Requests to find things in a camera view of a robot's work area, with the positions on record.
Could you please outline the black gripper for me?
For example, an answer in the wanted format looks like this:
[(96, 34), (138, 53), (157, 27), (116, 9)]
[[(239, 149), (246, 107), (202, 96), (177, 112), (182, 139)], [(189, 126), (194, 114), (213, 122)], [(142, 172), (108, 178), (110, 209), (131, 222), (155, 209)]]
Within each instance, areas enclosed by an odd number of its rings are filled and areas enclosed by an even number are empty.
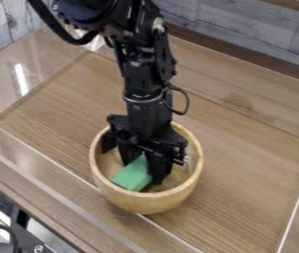
[(171, 173), (173, 164), (183, 165), (189, 141), (174, 129), (173, 96), (162, 95), (151, 100), (126, 97), (127, 114), (110, 115), (107, 131), (116, 138), (116, 146), (124, 165), (145, 154), (151, 183), (159, 185)]

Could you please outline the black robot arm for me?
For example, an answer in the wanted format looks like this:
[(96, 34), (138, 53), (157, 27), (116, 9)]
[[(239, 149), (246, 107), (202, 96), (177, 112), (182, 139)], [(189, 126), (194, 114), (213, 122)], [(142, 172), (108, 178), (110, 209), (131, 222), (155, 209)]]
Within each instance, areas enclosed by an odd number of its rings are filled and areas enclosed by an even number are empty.
[(174, 164), (183, 164), (187, 140), (171, 126), (171, 83), (177, 59), (169, 43), (169, 26), (151, 0), (54, 0), (58, 17), (90, 35), (104, 37), (115, 50), (124, 79), (127, 112), (107, 117), (110, 130), (102, 150), (118, 148), (126, 164), (139, 156), (147, 160), (151, 181), (159, 184)]

